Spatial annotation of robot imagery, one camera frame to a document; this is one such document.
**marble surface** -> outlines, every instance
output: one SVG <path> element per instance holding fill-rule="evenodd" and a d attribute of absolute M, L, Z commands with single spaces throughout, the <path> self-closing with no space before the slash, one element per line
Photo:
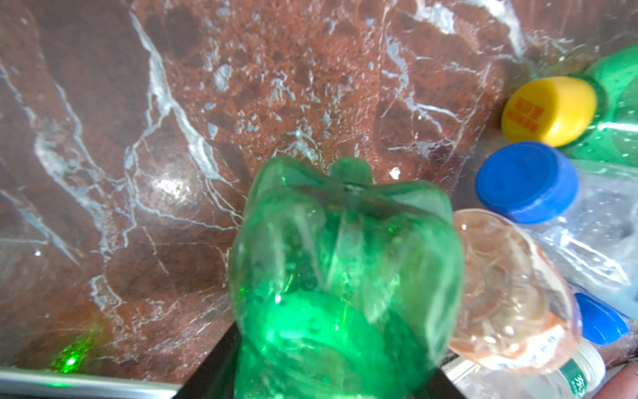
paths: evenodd
<path fill-rule="evenodd" d="M 232 323 L 259 166 L 452 192 L 533 77 L 638 40 L 624 0 L 0 0 L 0 364 L 182 382 Z"/>

